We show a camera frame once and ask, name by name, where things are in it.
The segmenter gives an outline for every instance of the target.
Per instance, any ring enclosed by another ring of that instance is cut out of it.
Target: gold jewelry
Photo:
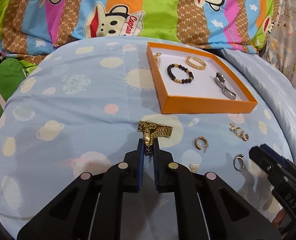
[[[233,161],[233,164],[234,164],[234,168],[235,168],[235,170],[236,171],[241,171],[243,168],[244,168],[244,166],[245,166],[245,162],[244,162],[244,155],[242,155],[242,154],[238,154],[235,158],[234,158],[234,161]],[[239,169],[239,168],[237,168],[237,166],[236,166],[236,161],[237,161],[237,159],[241,159],[242,160],[242,167]]]
[[[198,140],[202,140],[202,141],[205,143],[205,144],[204,144],[204,153],[205,153],[206,150],[207,150],[207,147],[209,146],[207,139],[206,139],[205,137],[200,136],[200,137],[198,137],[198,138],[195,140],[195,147],[196,147],[198,150],[201,150],[202,147],[198,144]]]
[[[158,137],[167,137],[171,136],[173,127],[158,124],[154,122],[145,122],[140,121],[138,124],[138,132],[142,132],[145,141],[145,152],[146,154],[150,154],[152,149],[153,139]]]
[[[159,53],[159,52],[157,52],[155,55],[153,55],[153,58],[155,59],[158,68],[160,66],[160,61],[161,61],[160,56],[161,56],[161,53]]]
[[[235,123],[231,122],[230,123],[230,128],[229,130],[231,130],[232,132],[235,133],[235,135],[242,139],[244,142],[247,142],[249,140],[249,135],[247,133],[245,133],[241,127],[236,127]]]
[[[191,59],[191,56],[188,56],[186,58],[186,64],[188,66],[191,66],[192,68],[195,68],[195,69],[200,69],[200,70],[205,70],[206,69],[206,62],[204,62],[203,60],[201,60],[200,58],[197,58],[197,57],[193,57],[192,59],[198,63],[200,63],[201,65],[197,65],[197,64],[194,64],[192,62],[190,62],[189,60]]]

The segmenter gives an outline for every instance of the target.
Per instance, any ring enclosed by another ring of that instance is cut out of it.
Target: earring
[[[153,55],[153,58],[155,59],[158,68],[160,66],[160,61],[161,61],[160,56],[161,56],[161,53],[159,53],[159,52],[157,52],[155,55]]]
[[[197,173],[197,170],[199,168],[199,165],[197,163],[192,163],[192,164],[190,164],[189,167],[190,167],[191,172]]]
[[[244,155],[242,155],[242,154],[238,154],[235,158],[234,158],[234,161],[233,161],[233,164],[234,164],[234,168],[235,168],[235,170],[236,171],[241,171],[243,168],[244,168],[244,166],[245,166],[245,162],[244,162]],[[237,166],[236,166],[236,160],[237,159],[241,159],[242,160],[242,167],[239,169],[239,168],[237,168]]]
[[[195,140],[195,147],[198,150],[201,150],[202,147],[198,144],[198,140],[202,140],[204,142],[204,153],[205,153],[207,150],[207,147],[209,146],[207,139],[205,137],[200,136]]]
[[[242,139],[244,142],[247,142],[249,140],[249,135],[247,133],[245,133],[241,127],[236,127],[235,123],[233,123],[233,122],[230,123],[230,126],[231,127],[229,128],[229,130],[234,132],[238,138]]]

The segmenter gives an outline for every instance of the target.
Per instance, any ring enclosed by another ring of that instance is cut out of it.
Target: colorful comforter
[[[256,53],[279,0],[2,0],[0,55],[38,64],[75,39],[145,36]]]

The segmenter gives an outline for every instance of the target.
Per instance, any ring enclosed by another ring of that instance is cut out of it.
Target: bed
[[[0,222],[14,239],[80,173],[105,172],[135,149],[140,120],[174,127],[173,135],[159,142],[176,162],[188,168],[198,163],[200,174],[217,173],[269,220],[280,210],[264,172],[247,152],[266,143],[296,164],[291,83],[258,55],[242,52],[255,50],[254,45],[232,50],[229,42],[218,47],[214,42],[212,48],[225,48],[216,53],[251,91],[256,108],[250,114],[161,115],[146,57],[148,41],[189,46],[133,36],[87,38],[52,51],[41,46],[49,54],[7,100],[0,118]],[[248,132],[248,142],[229,130],[230,122]],[[205,154],[194,148],[198,136],[209,142]],[[245,155],[242,172],[233,167],[239,153]],[[140,197],[124,198],[121,239],[176,239],[174,197],[155,193],[152,165],[146,163]],[[166,226],[159,223],[165,215]]]

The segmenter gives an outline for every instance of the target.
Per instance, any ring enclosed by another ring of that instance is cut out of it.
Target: silver watch
[[[236,94],[232,92],[228,87],[225,86],[225,78],[222,73],[217,72],[214,78],[215,83],[221,88],[221,92],[230,100],[236,99]]]

